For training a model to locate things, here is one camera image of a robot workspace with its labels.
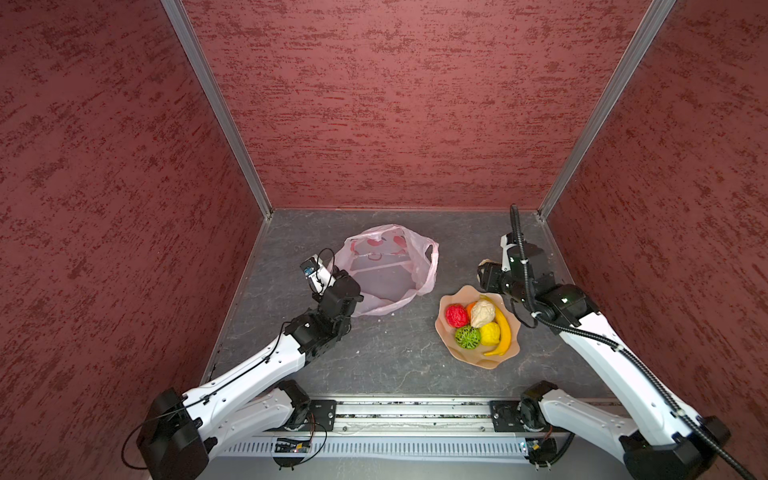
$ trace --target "green ball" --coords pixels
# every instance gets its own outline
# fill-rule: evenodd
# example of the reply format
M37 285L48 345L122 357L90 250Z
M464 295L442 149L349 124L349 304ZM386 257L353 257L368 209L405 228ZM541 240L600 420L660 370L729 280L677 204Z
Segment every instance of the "green ball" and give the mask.
M456 330L456 343L463 349L474 349L480 343L480 330L471 325Z

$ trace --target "mounting plate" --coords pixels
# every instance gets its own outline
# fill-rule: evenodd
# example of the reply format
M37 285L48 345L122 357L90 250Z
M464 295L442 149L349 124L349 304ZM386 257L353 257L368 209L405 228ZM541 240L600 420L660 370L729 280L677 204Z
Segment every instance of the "mounting plate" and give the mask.
M336 400L310 400L310 413L315 415L315 423L326 428L328 432L333 431L333 423L336 421ZM271 432L308 432L310 430L309 415L304 425L298 429L288 429L285 426L278 429L272 429Z
M518 400L491 400L488 406L491 407L491 420L493 421L494 432L504 433L530 433L520 423L518 419ZM552 427L552 432L567 432L568 430L560 427Z

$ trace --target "red fruit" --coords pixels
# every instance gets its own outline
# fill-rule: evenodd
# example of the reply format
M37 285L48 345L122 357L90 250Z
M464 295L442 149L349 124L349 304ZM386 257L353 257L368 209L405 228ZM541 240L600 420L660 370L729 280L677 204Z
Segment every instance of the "red fruit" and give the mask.
M454 303L445 308L445 320L450 326L458 329L469 323L469 315L463 306Z

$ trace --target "red wall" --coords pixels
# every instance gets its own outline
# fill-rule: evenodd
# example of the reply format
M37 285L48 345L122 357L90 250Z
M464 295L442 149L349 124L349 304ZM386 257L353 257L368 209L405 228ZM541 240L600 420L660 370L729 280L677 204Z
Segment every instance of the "red wall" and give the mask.
M648 0L186 0L275 207L538 208Z
M768 3L678 1L550 217L577 283L662 380L728 424L758 478L767 85ZM709 478L735 478L719 463Z
M157 0L3 2L0 61L0 478L144 478L260 213Z

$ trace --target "fake fruit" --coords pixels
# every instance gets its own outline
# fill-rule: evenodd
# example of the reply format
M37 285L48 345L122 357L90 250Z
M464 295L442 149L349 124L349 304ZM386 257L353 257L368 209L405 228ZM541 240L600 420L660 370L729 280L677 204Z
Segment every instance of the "fake fruit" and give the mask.
M504 355L507 353L507 350L509 350L509 346L512 343L512 331L509 329L507 317L504 316L504 313L502 313L497 306L494 306L494 308L496 308L496 323L498 324L498 329L501 334L496 348L490 352L483 353L485 356Z
M492 322L496 314L495 309L496 306L488 300L480 299L475 302L475 306L472 307L472 314L470 315L472 326L478 329Z
M477 303L477 302L472 302L472 303L470 303L469 305L467 305L467 308L466 308L466 310L467 310L467 315L469 315L469 322L470 322L470 323L472 322L472 307L473 307L473 306L475 306L475 304L476 304L476 303Z
M458 329L469 323L469 315L463 306L454 303L445 308L445 321L453 328Z
M496 322L486 323L480 327L481 345L498 345L502 331Z
M470 325L465 325L456 330L455 338L458 346L471 350L480 343L480 330L472 328Z

